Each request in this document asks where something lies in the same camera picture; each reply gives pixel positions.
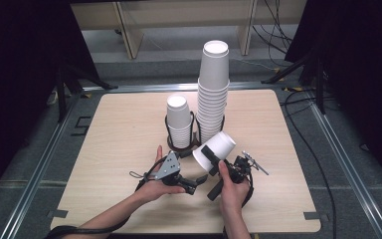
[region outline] black backdrop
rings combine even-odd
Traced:
[[[61,64],[98,79],[70,5],[0,1],[0,177],[46,107]]]
[[[349,11],[321,49],[328,86],[382,165],[382,1],[332,2]],[[295,62],[314,46],[331,7],[330,1],[307,1],[286,60]]]

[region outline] wooden tabletop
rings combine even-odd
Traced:
[[[66,218],[58,225],[81,225],[131,194],[138,179],[131,171],[146,172],[156,148],[169,147],[164,124],[166,100],[173,93],[105,95],[79,153],[59,204]],[[197,113],[197,92],[181,92]],[[224,131],[236,142],[227,157],[234,161],[245,150],[270,175],[253,170],[255,191],[243,209],[247,226],[257,232],[316,232],[317,219],[299,160],[276,94],[270,90],[229,91]],[[193,156],[180,159],[181,174],[196,179],[206,174]],[[207,193],[218,182],[209,176],[194,195],[164,195],[132,214],[118,233],[221,233],[219,198]]]

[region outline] stack of paper cups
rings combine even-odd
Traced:
[[[184,96],[174,94],[167,99],[166,120],[172,145],[177,148],[189,146],[192,136],[192,116]]]
[[[198,79],[198,139],[206,142],[222,129],[229,87],[229,49],[222,41],[204,45]]]

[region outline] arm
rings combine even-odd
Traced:
[[[156,161],[162,157],[162,147],[159,145],[157,148]],[[144,205],[147,202],[154,201],[160,196],[170,193],[183,193],[185,189],[180,186],[166,186],[161,181],[148,181],[144,183],[137,191],[130,196],[110,207],[110,209],[96,216],[92,220],[86,222],[80,228],[106,228],[113,226],[130,216],[136,209]],[[67,235],[64,239],[100,239],[106,238],[109,234],[73,234]]]
[[[249,182],[245,179],[242,183],[234,183],[223,160],[219,162],[219,171],[223,178],[220,211],[226,233],[231,239],[249,239],[250,233],[242,216],[242,204],[250,189]]]

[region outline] human hand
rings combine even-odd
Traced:
[[[242,205],[250,190],[249,180],[245,178],[241,183],[234,183],[223,160],[219,162],[219,172],[223,179],[220,211],[224,216],[231,213],[241,214]]]
[[[157,147],[157,155],[155,162],[162,158],[162,146],[159,145]],[[160,169],[161,164],[158,164],[154,171],[158,171]],[[144,183],[136,193],[140,194],[142,198],[146,201],[154,201],[161,197],[164,194],[176,194],[176,193],[184,193],[185,189],[181,186],[167,186],[162,181],[150,180]]]

